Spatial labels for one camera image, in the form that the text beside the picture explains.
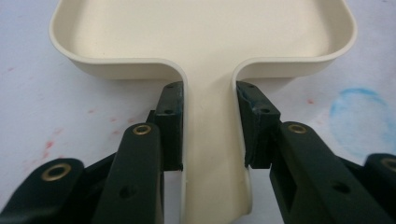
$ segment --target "white surface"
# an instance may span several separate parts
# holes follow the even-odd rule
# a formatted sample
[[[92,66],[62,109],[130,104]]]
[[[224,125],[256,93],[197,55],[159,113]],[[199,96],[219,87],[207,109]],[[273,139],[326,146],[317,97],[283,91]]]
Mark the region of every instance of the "white surface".
[[[251,210],[235,80],[315,73],[356,26],[343,0],[64,0],[49,33],[92,75],[183,79],[181,222],[217,224]]]
[[[282,120],[311,125],[338,155],[362,162],[364,150],[394,153],[396,148],[396,1],[348,4],[360,28],[352,51],[315,76],[253,82],[282,112]],[[50,44],[47,30],[55,5],[0,2],[2,204],[46,161],[74,157],[89,165],[113,152],[128,120],[143,121],[165,84],[80,72]],[[348,110],[331,114],[332,105]],[[268,173],[251,175],[253,213],[236,223],[281,223]],[[179,173],[167,175],[167,223],[178,221],[179,181]]]

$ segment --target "blue ink mark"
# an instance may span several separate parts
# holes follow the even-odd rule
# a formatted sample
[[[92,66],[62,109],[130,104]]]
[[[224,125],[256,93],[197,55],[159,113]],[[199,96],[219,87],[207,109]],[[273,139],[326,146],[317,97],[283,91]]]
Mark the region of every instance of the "blue ink mark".
[[[372,153],[396,154],[396,119],[375,91],[341,91],[330,110],[330,126],[338,143],[357,159]]]

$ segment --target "red stain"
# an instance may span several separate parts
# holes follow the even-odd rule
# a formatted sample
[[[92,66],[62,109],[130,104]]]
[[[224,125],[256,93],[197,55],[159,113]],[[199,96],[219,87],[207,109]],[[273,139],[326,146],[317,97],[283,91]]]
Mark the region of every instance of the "red stain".
[[[59,135],[59,134],[61,134],[63,131],[64,131],[63,128],[59,128],[59,129],[55,130],[53,133],[54,133],[55,135]]]
[[[50,155],[50,149],[52,148],[53,144],[54,144],[53,141],[48,141],[46,143],[46,148],[44,148],[44,151],[43,151],[43,158],[42,158],[43,160],[46,159]]]
[[[54,142],[53,141],[48,141],[46,143],[46,149],[50,149],[53,146]]]

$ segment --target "plastic tray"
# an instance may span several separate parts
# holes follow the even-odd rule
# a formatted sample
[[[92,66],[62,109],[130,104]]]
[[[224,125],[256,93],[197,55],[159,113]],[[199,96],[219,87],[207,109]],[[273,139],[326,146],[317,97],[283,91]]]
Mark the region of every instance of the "plastic tray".
[[[216,224],[252,203],[235,81],[314,74],[357,33],[343,0],[62,0],[49,32],[89,74],[184,81],[181,222]]]

